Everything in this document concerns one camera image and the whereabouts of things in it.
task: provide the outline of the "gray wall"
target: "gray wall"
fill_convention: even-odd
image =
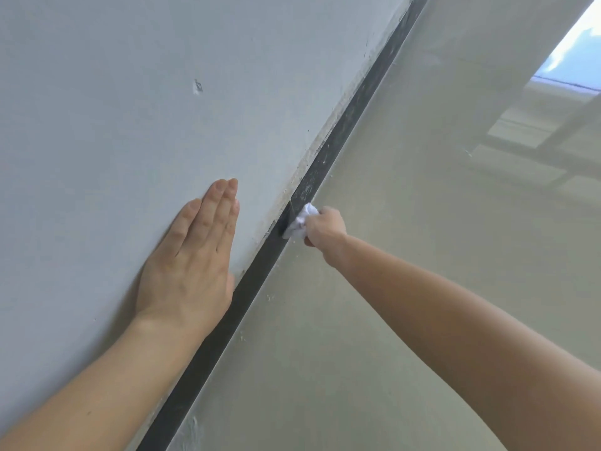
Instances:
[[[408,2],[0,0],[0,432],[122,329],[219,177],[242,273]]]

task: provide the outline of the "left hand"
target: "left hand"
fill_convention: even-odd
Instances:
[[[214,182],[202,200],[186,204],[146,261],[136,302],[137,321],[173,330],[194,351],[231,303],[228,272],[240,204],[238,181]]]

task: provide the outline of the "hand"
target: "hand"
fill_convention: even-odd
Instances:
[[[174,330],[195,351],[231,303],[229,253],[240,204],[238,181],[216,181],[201,201],[186,204],[146,261],[136,318]]]
[[[346,235],[346,226],[339,211],[332,207],[320,209],[319,215],[305,219],[305,245],[316,247],[329,265],[340,236]]]

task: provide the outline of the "white cloth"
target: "white cloth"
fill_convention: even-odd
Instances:
[[[307,203],[302,208],[296,219],[284,231],[284,239],[300,239],[306,237],[305,219],[309,215],[319,215],[319,211],[311,203]]]

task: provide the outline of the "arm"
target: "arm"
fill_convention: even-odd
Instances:
[[[117,342],[2,440],[3,451],[123,450],[229,308],[237,181],[186,204],[139,286]]]
[[[472,292],[346,235],[340,213],[306,220],[318,247],[393,331],[517,450],[601,443],[601,373]]]

